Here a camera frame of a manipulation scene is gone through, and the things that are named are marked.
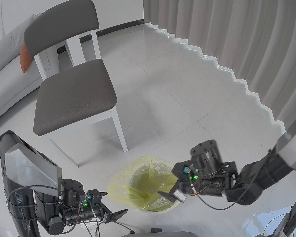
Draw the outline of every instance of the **chair frame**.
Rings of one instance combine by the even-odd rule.
[[[96,59],[100,59],[101,54],[100,54],[98,39],[96,36],[96,30],[91,31],[91,36],[92,36]],[[68,52],[69,58],[70,58],[73,66],[76,66],[76,65],[86,62],[84,55],[83,55],[83,51],[82,51],[82,47],[81,47],[81,43],[80,43],[78,35],[65,40],[65,45],[66,45],[66,50]],[[47,75],[46,75],[46,72],[45,72],[44,67],[42,65],[39,54],[35,55],[34,59],[36,61],[36,64],[37,64],[37,67],[38,67],[38,70],[41,74],[42,79],[43,80],[47,79]],[[105,112],[93,115],[91,117],[88,117],[88,118],[82,119],[80,121],[77,121],[75,123],[61,127],[61,128],[59,128],[55,131],[52,131],[50,133],[44,134],[43,137],[49,141],[48,144],[51,146],[51,148],[55,149],[61,155],[61,157],[63,157],[66,161],[68,161],[73,167],[78,168],[79,164],[76,163],[66,152],[63,151],[63,149],[61,149],[58,146],[58,144],[56,144],[54,142],[53,137],[56,136],[57,134],[61,135],[61,134],[67,133],[69,131],[73,131],[79,127],[94,124],[96,122],[102,121],[107,118],[113,119],[119,140],[120,140],[122,148],[123,148],[123,151],[126,152],[128,150],[128,148],[126,146],[126,142],[124,139],[124,135],[123,135],[122,128],[120,125],[116,106],[114,106],[112,109],[107,110]]]

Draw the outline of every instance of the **white sofa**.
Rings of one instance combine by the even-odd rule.
[[[59,61],[56,46],[40,53],[46,75],[59,73]],[[41,85],[42,78],[33,58],[25,73],[20,67],[18,55],[0,71],[0,116],[16,102]]]

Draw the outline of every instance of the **gray curtain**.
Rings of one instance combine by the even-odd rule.
[[[274,119],[296,119],[295,0],[144,0],[144,21],[215,56]]]

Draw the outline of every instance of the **chair seat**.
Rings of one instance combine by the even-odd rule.
[[[33,131],[42,136],[110,110],[116,102],[103,60],[82,63],[41,83]]]

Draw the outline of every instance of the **tile floor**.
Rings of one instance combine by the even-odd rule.
[[[246,95],[242,83],[232,74],[204,60],[200,52],[188,50],[184,40],[143,24],[98,38],[102,59],[114,85],[116,105],[128,152],[123,152],[112,119],[56,137],[55,141],[74,160],[73,169],[33,133],[38,90],[33,91],[0,117],[0,134],[11,129],[33,147],[46,154],[63,169],[63,178],[83,183],[85,191],[106,191],[113,174],[144,155],[172,163],[190,158],[196,144],[216,139],[224,161],[236,161],[238,170],[261,159],[281,135],[271,125],[268,112],[256,98]],[[82,44],[86,60],[95,58],[91,41]],[[72,67],[66,52],[59,54],[60,69]],[[267,223],[294,204],[296,172],[265,190],[250,206],[234,205],[226,211],[209,209],[199,199],[189,197],[169,213],[147,214],[129,209],[121,222],[136,233],[190,231],[200,237],[253,237],[262,234]],[[217,207],[229,205],[224,198],[205,197]],[[0,236],[17,237],[8,214],[4,195],[0,195]],[[108,196],[103,202],[112,211],[126,208]],[[273,220],[265,234],[271,234],[281,221]],[[95,225],[90,227],[94,234]],[[121,226],[101,226],[102,237],[128,234]],[[49,236],[40,227],[42,236]],[[78,226],[67,236],[88,236]]]

